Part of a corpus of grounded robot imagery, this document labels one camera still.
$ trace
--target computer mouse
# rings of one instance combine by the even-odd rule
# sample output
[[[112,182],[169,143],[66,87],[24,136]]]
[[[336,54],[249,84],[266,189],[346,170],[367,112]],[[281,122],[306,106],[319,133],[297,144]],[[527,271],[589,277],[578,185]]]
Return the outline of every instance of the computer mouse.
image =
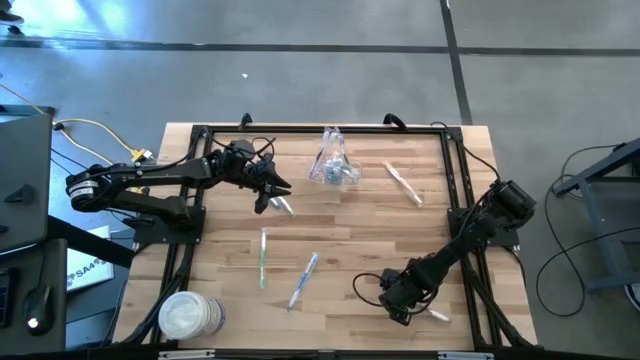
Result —
[[[22,308],[27,332],[34,336],[44,335],[53,326],[53,294],[51,286],[38,285],[24,297]]]

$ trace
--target cable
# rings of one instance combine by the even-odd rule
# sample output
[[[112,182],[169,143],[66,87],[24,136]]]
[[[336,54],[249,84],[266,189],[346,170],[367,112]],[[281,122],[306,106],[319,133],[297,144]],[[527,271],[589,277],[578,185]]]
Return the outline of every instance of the cable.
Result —
[[[80,166],[81,168],[83,168],[83,169],[87,170],[87,167],[86,167],[86,166],[84,166],[84,165],[80,164],[79,162],[77,162],[77,161],[73,160],[72,158],[70,158],[70,157],[68,157],[68,156],[66,156],[66,155],[61,154],[61,153],[60,153],[60,152],[58,152],[56,149],[51,148],[51,151],[52,151],[52,152],[54,152],[54,153],[56,153],[56,154],[58,154],[58,156],[60,156],[60,157],[62,157],[62,158],[64,158],[64,159],[67,159],[68,161],[71,161],[72,163],[74,163],[74,164],[76,164],[76,165]]]
[[[524,272],[524,266],[522,265],[522,260],[520,260],[520,257],[518,256],[518,254],[516,254],[515,251],[513,251],[513,249],[509,246],[503,246],[503,249],[505,249],[508,253],[510,253],[513,258],[516,260],[516,262],[518,263],[518,265],[520,266],[520,272],[522,273],[522,282],[524,283],[524,288],[527,288],[527,277],[525,276],[525,272]]]
[[[438,288],[437,287],[435,289],[433,289],[433,291],[428,295],[426,300],[423,298],[423,300],[425,300],[424,301],[424,305],[420,309],[414,310],[414,311],[407,311],[407,314],[412,315],[412,316],[413,315],[422,314],[425,310],[427,310],[429,308],[429,306],[433,302],[433,299],[435,299],[436,296],[438,296]]]
[[[562,175],[562,176],[558,177],[551,184],[551,186],[549,186],[549,189],[547,190],[547,193],[544,196],[543,211],[544,211],[544,217],[547,220],[547,225],[549,226],[549,230],[551,230],[551,235],[553,236],[553,239],[556,241],[556,243],[558,244],[558,246],[562,250],[561,253],[566,256],[567,261],[569,261],[569,264],[571,265],[571,268],[573,268],[573,272],[578,277],[578,282],[580,283],[580,290],[581,290],[580,304],[578,305],[578,307],[575,310],[567,312],[567,313],[557,313],[557,312],[549,309],[549,307],[547,307],[547,305],[544,303],[544,301],[542,301],[542,299],[540,298],[540,293],[539,293],[539,289],[538,289],[538,279],[536,279],[536,296],[538,297],[538,300],[540,301],[540,304],[542,305],[542,307],[545,310],[547,310],[547,312],[549,312],[552,315],[558,316],[558,317],[570,317],[570,316],[573,316],[573,315],[579,313],[582,310],[582,308],[584,307],[584,301],[585,301],[585,298],[586,298],[584,281],[582,280],[582,276],[580,276],[580,273],[578,272],[578,268],[573,263],[573,260],[571,260],[571,257],[569,256],[569,254],[567,254],[567,250],[564,248],[564,246],[560,242],[560,239],[558,239],[558,235],[556,234],[556,231],[553,228],[553,225],[551,224],[551,219],[549,218],[549,195],[553,192],[554,185],[558,181],[560,181],[563,178],[568,177],[568,176],[572,176],[572,175],[568,175],[568,174]]]
[[[442,125],[444,126],[445,131],[447,132],[447,134],[449,134],[449,136],[451,136],[451,138],[457,142],[458,144],[460,144],[460,146],[462,146],[462,148],[464,149],[464,151],[467,152],[467,154],[469,154],[472,158],[480,161],[481,163],[483,163],[485,166],[487,166],[489,169],[491,169],[491,171],[493,171],[494,174],[496,174],[496,179],[498,181],[500,181],[500,174],[498,173],[498,170],[491,164],[489,164],[488,162],[486,162],[485,160],[479,158],[478,156],[476,156],[476,154],[472,153],[469,149],[467,149],[466,146],[464,146],[464,143],[461,141],[461,139],[459,139],[458,137],[456,137],[453,132],[451,131],[451,129],[449,129],[449,126],[441,121],[434,121],[432,122],[431,126],[433,126],[434,124],[438,124],[438,125]]]
[[[560,255],[562,255],[562,254],[567,255],[567,252],[568,252],[568,251],[571,251],[571,250],[573,250],[573,249],[575,249],[575,248],[577,248],[577,247],[579,247],[579,246],[582,246],[582,245],[585,245],[585,244],[588,244],[588,243],[591,243],[591,242],[594,242],[594,241],[597,241],[597,240],[603,239],[603,238],[605,238],[605,237],[609,237],[609,236],[613,236],[613,235],[617,235],[617,234],[621,234],[621,233],[625,233],[625,232],[629,232],[629,231],[635,231],[635,230],[640,230],[640,226],[634,226],[634,227],[630,227],[630,228],[626,228],[626,229],[622,229],[622,230],[613,231],[613,232],[610,232],[610,233],[607,233],[607,234],[604,234],[604,235],[596,236],[596,237],[591,238],[591,239],[589,239],[589,240],[581,241],[581,242],[579,242],[579,243],[577,243],[577,244],[575,244],[575,245],[569,246],[569,247],[568,247],[568,248],[566,248],[566,249],[564,249],[564,248],[563,248],[563,250],[562,250],[562,251],[557,252],[556,254],[554,254],[553,256],[551,256],[551,257],[549,258],[549,260],[547,260],[547,261],[542,265],[542,267],[540,268],[540,270],[538,270],[538,275],[536,276],[536,296],[538,297],[538,301],[540,301],[540,304],[544,307],[544,309],[545,309],[545,310],[547,310],[550,314],[553,314],[553,315],[556,315],[556,316],[559,316],[559,317],[569,317],[569,316],[575,315],[575,314],[577,314],[577,313],[582,309],[582,305],[581,305],[581,306],[580,306],[580,309],[579,309],[578,311],[571,311],[571,312],[569,312],[569,313],[565,313],[565,314],[558,314],[558,313],[556,313],[556,312],[554,312],[554,311],[550,310],[550,309],[549,309],[549,308],[544,304],[544,302],[542,301],[542,298],[540,297],[540,289],[539,289],[539,285],[540,285],[540,275],[542,274],[542,272],[544,271],[544,269],[545,269],[545,268],[546,268],[546,267],[547,267],[547,266],[548,266],[548,265],[549,265],[549,264],[550,264],[550,263],[551,263],[555,258],[557,258],[558,256],[560,256]],[[582,292],[582,297],[583,297],[583,299],[584,299],[584,297],[585,297],[584,289],[583,289],[583,292]]]
[[[200,135],[202,135],[204,130],[206,130],[206,128],[202,128],[202,130],[200,130],[200,133],[198,134],[198,137],[200,137]],[[189,150],[187,151],[187,153],[182,158],[180,158],[180,159],[178,159],[178,160],[176,160],[174,162],[171,162],[169,164],[159,166],[157,168],[145,170],[145,172],[162,171],[162,170],[166,170],[166,169],[170,169],[172,167],[175,167],[176,165],[178,165],[181,162],[185,161],[189,157],[189,154],[191,154],[195,150],[197,144],[198,144],[198,141],[197,140],[194,141],[193,144],[191,144],[191,146],[189,147]],[[78,180],[75,183],[69,184],[68,186],[73,186],[73,185],[79,184],[79,183],[81,183],[83,181],[90,180],[90,179],[95,179],[95,178],[102,177],[102,176],[109,176],[109,175],[116,175],[116,174],[135,174],[137,171],[138,171],[138,169],[106,170],[106,171],[99,172],[97,174],[89,175],[89,176],[83,178],[82,180]],[[102,196],[102,194],[104,194],[104,193],[101,193],[100,195],[98,195],[97,198],[93,199],[92,201],[98,200],[99,197]]]
[[[64,166],[60,165],[57,161],[55,161],[53,158],[51,158],[51,162],[58,165],[62,170],[66,171],[69,175],[71,174],[71,171],[67,170],[67,168],[65,168]]]
[[[189,199],[198,199],[200,201],[202,201],[202,198],[198,195],[189,195],[186,198],[184,198],[185,201],[189,200]]]
[[[118,302],[116,303],[116,307],[113,310],[113,316],[111,316],[111,321],[109,322],[107,333],[105,334],[104,339],[102,339],[102,342],[100,343],[99,347],[103,347],[107,343],[107,341],[109,340],[109,335],[111,334],[111,332],[113,331],[113,328],[115,327],[116,319],[118,318],[118,314],[120,313],[122,299],[124,298],[124,289],[126,289],[127,287],[127,282],[128,280],[124,281],[124,283],[122,284],[122,288],[120,289],[120,293],[118,293]]]
[[[66,137],[66,138],[67,138],[67,140],[69,140],[69,142],[70,142],[71,144],[73,144],[73,145],[74,145],[75,147],[77,147],[78,149],[80,149],[80,150],[84,150],[84,151],[88,152],[89,154],[91,154],[91,155],[93,155],[93,156],[95,156],[95,157],[99,158],[100,160],[104,161],[105,163],[107,163],[107,164],[109,164],[109,165],[113,165],[113,163],[112,163],[109,159],[107,159],[106,157],[104,157],[104,156],[100,155],[99,153],[97,153],[97,152],[95,152],[95,151],[93,151],[93,150],[89,149],[89,148],[88,148],[88,147],[86,147],[86,146],[82,146],[82,145],[78,144],[75,140],[73,140],[73,138],[71,138],[71,136],[70,136],[69,134],[67,134],[67,132],[66,132],[66,131],[64,131],[64,129],[60,129],[59,131],[60,131],[60,133],[61,133],[64,137]]]
[[[564,175],[566,175],[565,171],[567,170],[567,165],[569,164],[569,161],[576,155],[588,151],[588,150],[595,150],[595,149],[607,149],[607,148],[613,148],[616,146],[619,146],[620,144],[614,144],[614,145],[598,145],[598,146],[589,146],[586,147],[584,149],[580,149],[578,151],[575,151],[573,154],[569,155],[569,157],[567,157],[567,160],[564,161],[564,164],[562,164],[562,170],[560,171],[560,177],[563,177]],[[571,192],[569,192],[567,194],[570,198],[574,199],[574,200],[582,200],[582,196],[580,195],[576,195],[576,194],[572,194]]]
[[[124,211],[120,211],[120,210],[116,210],[116,209],[107,209],[107,211],[112,212],[112,213],[118,213],[118,214],[120,214],[120,215],[122,215],[122,216],[126,216],[126,217],[128,217],[128,218],[134,218],[134,217],[135,217],[135,216],[133,216],[133,215],[131,215],[131,214],[127,214],[127,213],[126,213],[126,212],[124,212]]]
[[[37,111],[40,114],[45,114],[44,111],[42,111],[42,109],[40,109],[39,107],[35,106],[31,101],[27,100],[27,98],[25,98],[24,96],[18,94],[17,92],[9,89],[7,86],[5,86],[4,84],[0,84],[0,87],[4,88],[5,90],[7,90],[8,92],[12,93],[13,95],[15,95],[18,99],[24,101],[25,103],[27,103],[29,106],[31,106],[35,111]]]
[[[31,101],[29,101],[27,98],[25,98],[24,96],[18,94],[17,92],[11,90],[9,87],[7,87],[4,84],[0,84],[0,87],[4,88],[6,91],[10,92],[11,94],[15,95],[16,97],[18,97],[20,100],[24,101],[25,103],[27,103],[29,106],[31,106],[33,109],[35,109],[38,113],[40,114],[45,114],[44,111],[42,111],[42,109],[40,109],[38,106],[36,106],[35,104],[33,104]],[[137,155],[136,150],[134,150],[133,148],[131,148],[130,146],[128,146],[115,132],[113,132],[111,129],[109,129],[106,125],[95,121],[95,120],[89,120],[89,119],[80,119],[80,118],[70,118],[70,119],[62,119],[62,120],[58,120],[58,121],[53,121],[52,120],[52,125],[54,126],[54,129],[56,128],[56,125],[59,124],[60,128],[57,129],[56,131],[59,131],[65,138],[67,138],[67,140],[69,140],[69,142],[71,144],[73,144],[74,146],[76,146],[77,148],[84,150],[86,152],[88,152],[89,154],[92,154],[93,156],[101,159],[102,161],[104,161],[105,163],[109,164],[109,165],[113,165],[113,163],[107,159],[105,156],[101,155],[100,153],[89,149],[86,146],[80,145],[78,144],[72,137],[71,135],[69,135],[65,129],[64,129],[64,125],[63,123],[65,122],[82,122],[82,123],[87,123],[87,124],[92,124],[98,127],[101,127],[102,129],[104,129],[107,133],[109,133],[109,135],[111,135],[114,139],[116,139],[116,141],[122,145],[123,148],[125,148],[127,151],[129,151],[129,153],[131,153],[131,155],[133,155],[134,157]]]
[[[365,303],[367,303],[367,304],[369,304],[371,306],[382,307],[382,304],[376,304],[374,302],[371,302],[371,301],[365,299],[362,295],[360,295],[360,293],[358,292],[358,289],[356,289],[356,280],[358,280],[359,278],[361,278],[363,276],[373,276],[374,278],[377,278],[380,281],[384,281],[380,275],[377,275],[377,274],[374,274],[374,273],[364,272],[364,273],[360,273],[360,274],[354,276],[353,282],[351,283],[351,286],[353,287],[353,291],[356,293],[356,296],[360,300],[364,301]]]
[[[46,242],[40,244],[42,250],[42,262],[40,263],[40,273],[38,274],[38,286],[42,285],[42,275],[44,274],[44,264],[47,261],[47,251],[44,248]]]
[[[120,143],[120,145],[122,145],[123,148],[125,148],[127,151],[129,151],[131,153],[131,155],[135,155],[134,153],[134,149],[132,149],[129,145],[127,145],[116,133],[113,132],[113,130],[109,129],[106,125],[99,123],[97,121],[94,120],[89,120],[89,119],[78,119],[78,118],[70,118],[70,119],[62,119],[62,120],[58,120],[55,123],[56,124],[62,124],[62,123],[66,123],[66,122],[80,122],[80,123],[87,123],[87,124],[93,124],[95,126],[101,127],[103,128],[107,133],[109,133],[109,135],[111,135],[114,139],[116,139],[116,141],[118,143]]]
[[[262,156],[260,155],[260,153],[262,153],[262,152],[263,152],[263,151],[265,151],[269,146],[271,146],[271,159],[269,159],[269,161],[267,161],[267,163],[266,163],[266,164],[268,164],[268,163],[270,163],[271,161],[273,161],[273,158],[274,158],[274,157],[276,157],[276,148],[275,148],[275,146],[273,146],[273,142],[274,142],[274,141],[276,141],[276,138],[273,138],[273,139],[269,140],[269,139],[267,139],[267,138],[266,138],[266,137],[264,137],[264,136],[258,136],[258,137],[253,138],[253,140],[251,140],[251,145],[253,145],[253,143],[254,143],[256,140],[264,140],[264,141],[266,141],[266,142],[267,142],[267,144],[266,144],[265,146],[263,146],[262,148],[260,148],[260,149],[258,149],[258,150],[256,151],[256,154],[257,154],[257,155],[262,159]]]

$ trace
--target white plastic container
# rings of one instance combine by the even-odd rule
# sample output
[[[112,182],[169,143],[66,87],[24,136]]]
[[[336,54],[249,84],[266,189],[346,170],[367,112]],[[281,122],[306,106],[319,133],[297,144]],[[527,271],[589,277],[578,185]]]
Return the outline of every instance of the white plastic container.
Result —
[[[171,295],[158,314],[160,330],[174,340],[214,334],[222,328],[224,321],[224,307],[218,300],[193,291]]]

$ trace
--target concrete floor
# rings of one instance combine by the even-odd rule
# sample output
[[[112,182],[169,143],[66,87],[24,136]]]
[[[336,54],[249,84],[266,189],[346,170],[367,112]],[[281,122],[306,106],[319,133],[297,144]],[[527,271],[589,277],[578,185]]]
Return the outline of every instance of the concrete floor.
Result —
[[[450,0],[460,46],[640,48],[632,0]],[[220,44],[446,46],[438,0],[17,0],[29,36]],[[503,177],[542,204],[574,150],[638,137],[640,58],[508,57],[460,59],[474,124],[488,125]],[[394,112],[408,123],[460,124],[447,54],[117,51],[0,46],[4,84],[59,118],[104,122],[131,144],[157,152],[168,121],[375,122]],[[1,103],[19,100],[0,92]],[[128,160],[101,131],[74,126],[81,142]],[[97,159],[54,135],[53,146],[84,164]],[[575,172],[605,151],[579,156]],[[64,162],[72,171],[74,165]],[[50,212],[82,228],[122,225],[108,213],[78,216],[52,168]],[[551,200],[566,245],[592,236],[582,204]],[[587,296],[571,318],[546,313],[535,275],[558,251],[542,207],[520,231],[521,257],[541,345],[637,358],[640,313],[622,289]],[[573,253],[587,279],[601,274],[595,247]],[[577,280],[564,260],[543,277],[542,296],[557,311],[577,305]]]

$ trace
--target wooden tabletop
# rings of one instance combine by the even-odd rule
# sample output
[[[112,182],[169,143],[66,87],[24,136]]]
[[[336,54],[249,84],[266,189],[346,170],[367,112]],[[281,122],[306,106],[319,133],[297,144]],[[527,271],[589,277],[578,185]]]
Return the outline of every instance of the wooden tabletop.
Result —
[[[161,163],[187,151],[191,123],[167,124]],[[428,135],[346,135],[351,162],[359,162],[363,180],[356,187],[311,183],[306,173],[317,154],[320,134],[273,134],[278,173],[293,185],[287,201],[295,216],[273,208],[253,213],[256,195],[220,184],[205,192],[207,220],[196,247],[189,290],[223,303],[227,320],[209,337],[180,342],[181,347],[464,350],[472,349],[469,318],[459,265],[455,265],[432,308],[450,323],[429,315],[415,316],[408,327],[381,309],[356,298],[351,282],[364,271],[403,269],[407,260],[437,251],[449,241],[446,210],[450,206],[439,138]],[[463,127],[465,145],[495,164],[487,127]],[[251,139],[247,134],[218,134],[223,143]],[[458,160],[452,152],[453,162]],[[417,209],[382,166],[390,161],[425,200]],[[468,158],[478,198],[494,180],[481,163]],[[153,196],[176,195],[178,187],[158,187]],[[459,195],[462,204],[464,196]],[[259,286],[260,229],[266,228],[267,287]],[[311,254],[317,267],[295,308],[286,311]],[[152,245],[133,261],[114,340],[129,335],[158,296],[167,253]],[[520,268],[500,248],[487,250],[494,297],[516,328],[536,343]],[[375,301],[375,279],[361,279],[358,290]],[[479,306],[485,338],[486,313]]]

